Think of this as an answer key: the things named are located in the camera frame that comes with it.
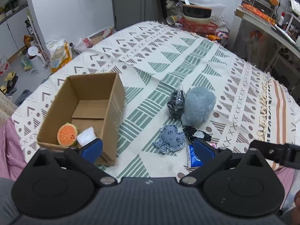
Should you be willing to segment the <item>red plastic basket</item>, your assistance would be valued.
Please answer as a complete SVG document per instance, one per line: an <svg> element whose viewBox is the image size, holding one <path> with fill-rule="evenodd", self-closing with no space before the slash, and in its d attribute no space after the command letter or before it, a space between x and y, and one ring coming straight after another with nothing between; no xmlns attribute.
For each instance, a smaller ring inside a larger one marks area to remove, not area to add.
<svg viewBox="0 0 300 225"><path fill-rule="evenodd" d="M209 22L209 24L197 24L194 22L190 22L184 18L181 18L179 20L179 23L183 26L184 31L197 34L212 35L218 28L218 26L212 22Z"/></svg>

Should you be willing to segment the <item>black white round bowl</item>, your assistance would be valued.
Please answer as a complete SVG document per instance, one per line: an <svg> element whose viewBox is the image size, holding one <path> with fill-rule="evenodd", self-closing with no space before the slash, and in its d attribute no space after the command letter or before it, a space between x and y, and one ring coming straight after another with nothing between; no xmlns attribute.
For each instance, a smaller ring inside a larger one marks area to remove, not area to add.
<svg viewBox="0 0 300 225"><path fill-rule="evenodd" d="M195 24L209 24L212 9L197 5L183 5L184 19Z"/></svg>

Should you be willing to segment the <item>white keyboard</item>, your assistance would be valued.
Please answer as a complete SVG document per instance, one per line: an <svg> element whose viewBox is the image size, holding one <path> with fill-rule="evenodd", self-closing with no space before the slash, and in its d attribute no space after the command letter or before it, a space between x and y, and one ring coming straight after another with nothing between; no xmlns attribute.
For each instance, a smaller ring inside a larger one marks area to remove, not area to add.
<svg viewBox="0 0 300 225"><path fill-rule="evenodd" d="M300 16L300 3L296 0L289 0L290 1L290 7L294 14L296 14L298 17Z"/></svg>

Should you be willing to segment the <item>white soft item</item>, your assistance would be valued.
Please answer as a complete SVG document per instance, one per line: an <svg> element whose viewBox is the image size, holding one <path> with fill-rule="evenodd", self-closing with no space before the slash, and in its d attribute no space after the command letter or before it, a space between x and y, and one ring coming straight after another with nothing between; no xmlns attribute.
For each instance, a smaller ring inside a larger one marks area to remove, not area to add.
<svg viewBox="0 0 300 225"><path fill-rule="evenodd" d="M77 135L76 140L81 147L86 146L97 138L94 128L89 127Z"/></svg>

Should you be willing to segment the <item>white trash bin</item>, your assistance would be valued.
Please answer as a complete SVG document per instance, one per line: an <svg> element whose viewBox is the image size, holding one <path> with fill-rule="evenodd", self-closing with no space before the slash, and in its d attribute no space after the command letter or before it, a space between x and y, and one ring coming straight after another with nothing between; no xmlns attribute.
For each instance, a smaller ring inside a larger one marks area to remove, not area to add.
<svg viewBox="0 0 300 225"><path fill-rule="evenodd" d="M43 71L46 69L46 62L42 54L39 53L39 50L36 46L31 46L27 50L27 54L29 56L29 59L31 60L31 63L33 65L33 68L36 71Z"/></svg>

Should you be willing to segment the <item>brown cardboard box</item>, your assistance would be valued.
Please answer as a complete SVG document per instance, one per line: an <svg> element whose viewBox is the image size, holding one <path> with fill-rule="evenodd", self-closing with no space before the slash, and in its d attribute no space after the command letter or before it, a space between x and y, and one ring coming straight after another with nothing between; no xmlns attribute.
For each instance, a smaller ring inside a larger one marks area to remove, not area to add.
<svg viewBox="0 0 300 225"><path fill-rule="evenodd" d="M124 103L125 90L117 73L69 76L47 112L37 142L52 152L62 152L66 148L57 140L60 127L70 123L80 132L93 127L103 142L96 163L113 166Z"/></svg>

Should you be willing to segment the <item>blue denim octopus toy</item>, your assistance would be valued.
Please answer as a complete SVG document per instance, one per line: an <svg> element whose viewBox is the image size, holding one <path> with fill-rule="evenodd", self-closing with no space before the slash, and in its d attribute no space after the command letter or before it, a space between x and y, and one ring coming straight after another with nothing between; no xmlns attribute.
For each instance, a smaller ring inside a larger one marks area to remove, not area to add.
<svg viewBox="0 0 300 225"><path fill-rule="evenodd" d="M185 145L185 134L179 131L175 125L165 125L161 128L158 140L153 145L159 152L165 155L167 152L176 152L181 150Z"/></svg>

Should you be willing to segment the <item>blue white tissue pack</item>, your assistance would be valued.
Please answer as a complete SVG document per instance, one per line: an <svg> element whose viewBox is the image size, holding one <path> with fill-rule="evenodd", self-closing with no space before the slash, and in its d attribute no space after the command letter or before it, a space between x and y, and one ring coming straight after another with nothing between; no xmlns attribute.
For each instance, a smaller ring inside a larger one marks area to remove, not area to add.
<svg viewBox="0 0 300 225"><path fill-rule="evenodd" d="M194 144L188 145L188 167L201 167L212 160L217 154L217 149L209 144L204 144L198 141Z"/></svg>

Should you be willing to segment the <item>dark desk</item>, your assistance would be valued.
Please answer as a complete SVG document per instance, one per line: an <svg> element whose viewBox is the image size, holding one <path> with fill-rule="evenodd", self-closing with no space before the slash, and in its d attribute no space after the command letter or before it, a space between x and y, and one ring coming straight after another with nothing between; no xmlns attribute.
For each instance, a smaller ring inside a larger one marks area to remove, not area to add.
<svg viewBox="0 0 300 225"><path fill-rule="evenodd" d="M241 5L234 12L233 24L229 33L226 48L230 51L233 50L234 44L236 43L237 35L241 28L243 21L246 21L253 26L258 27L263 32L267 33L269 36L273 37L277 42L282 44L284 47L288 48L291 53L293 53L299 59L299 50L287 39L282 37L282 33L279 33L279 29L275 26L268 25L263 22L261 18L252 12L248 12Z"/></svg>

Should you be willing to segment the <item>orange bottle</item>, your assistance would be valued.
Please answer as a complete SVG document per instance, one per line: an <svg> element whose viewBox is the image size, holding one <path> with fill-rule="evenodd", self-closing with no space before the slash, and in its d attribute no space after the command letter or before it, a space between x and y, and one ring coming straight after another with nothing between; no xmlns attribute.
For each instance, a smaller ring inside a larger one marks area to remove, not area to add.
<svg viewBox="0 0 300 225"><path fill-rule="evenodd" d="M24 37L23 37L24 45L27 48L31 47L31 41L33 41L33 40L34 40L34 38L32 36L24 35Z"/></svg>

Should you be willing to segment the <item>plush hamburger toy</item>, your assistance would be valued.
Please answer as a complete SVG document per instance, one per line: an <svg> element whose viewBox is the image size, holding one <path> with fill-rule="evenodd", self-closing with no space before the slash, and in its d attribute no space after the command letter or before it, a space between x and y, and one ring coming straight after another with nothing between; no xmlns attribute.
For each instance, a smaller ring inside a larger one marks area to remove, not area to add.
<svg viewBox="0 0 300 225"><path fill-rule="evenodd" d="M77 128L71 123L66 123L57 132L58 144L63 147L74 146L77 142L77 135Z"/></svg>

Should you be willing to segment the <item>dark patterned plastic bag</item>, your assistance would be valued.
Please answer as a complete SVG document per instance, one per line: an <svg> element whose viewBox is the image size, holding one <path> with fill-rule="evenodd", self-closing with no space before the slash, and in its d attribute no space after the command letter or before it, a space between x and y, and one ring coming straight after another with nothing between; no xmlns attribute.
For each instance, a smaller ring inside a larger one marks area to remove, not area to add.
<svg viewBox="0 0 300 225"><path fill-rule="evenodd" d="M167 108L169 111L170 118L173 120L180 120L184 113L186 102L186 94L183 86L178 79L174 90L172 91L169 100L167 102Z"/></svg>

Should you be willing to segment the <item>yellow white feed bag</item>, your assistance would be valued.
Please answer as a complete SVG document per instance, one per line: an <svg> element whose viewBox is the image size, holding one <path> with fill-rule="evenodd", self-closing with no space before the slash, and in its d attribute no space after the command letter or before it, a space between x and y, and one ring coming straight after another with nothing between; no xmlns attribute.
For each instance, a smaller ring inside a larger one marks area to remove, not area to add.
<svg viewBox="0 0 300 225"><path fill-rule="evenodd" d="M50 55L52 73L55 73L72 60L71 47L65 39L54 39L48 42L46 47Z"/></svg>

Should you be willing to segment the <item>black white small pouch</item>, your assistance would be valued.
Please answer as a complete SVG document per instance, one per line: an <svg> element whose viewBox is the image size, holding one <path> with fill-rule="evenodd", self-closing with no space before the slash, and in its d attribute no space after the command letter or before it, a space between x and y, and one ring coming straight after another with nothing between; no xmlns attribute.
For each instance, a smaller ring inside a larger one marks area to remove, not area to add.
<svg viewBox="0 0 300 225"><path fill-rule="evenodd" d="M197 130L191 126L183 128L183 132L191 144L193 144L196 139L202 139L205 142L210 142L212 140L211 135L204 131Z"/></svg>

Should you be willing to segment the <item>patterned white green blanket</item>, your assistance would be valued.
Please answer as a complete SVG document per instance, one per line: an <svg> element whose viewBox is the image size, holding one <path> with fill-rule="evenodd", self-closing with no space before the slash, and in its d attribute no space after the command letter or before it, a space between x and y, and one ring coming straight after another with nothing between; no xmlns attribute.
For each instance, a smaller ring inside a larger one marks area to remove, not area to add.
<svg viewBox="0 0 300 225"><path fill-rule="evenodd" d="M203 86L216 104L201 130L212 142L244 153L252 140L299 144L299 106L286 87L249 62L203 37L156 22L127 27L52 74L15 111L13 120L27 161L54 97L68 76L116 73L125 91L116 164L103 167L116 178L181 176L191 171L185 149L160 154L153 143L169 117L167 102L181 85Z"/></svg>

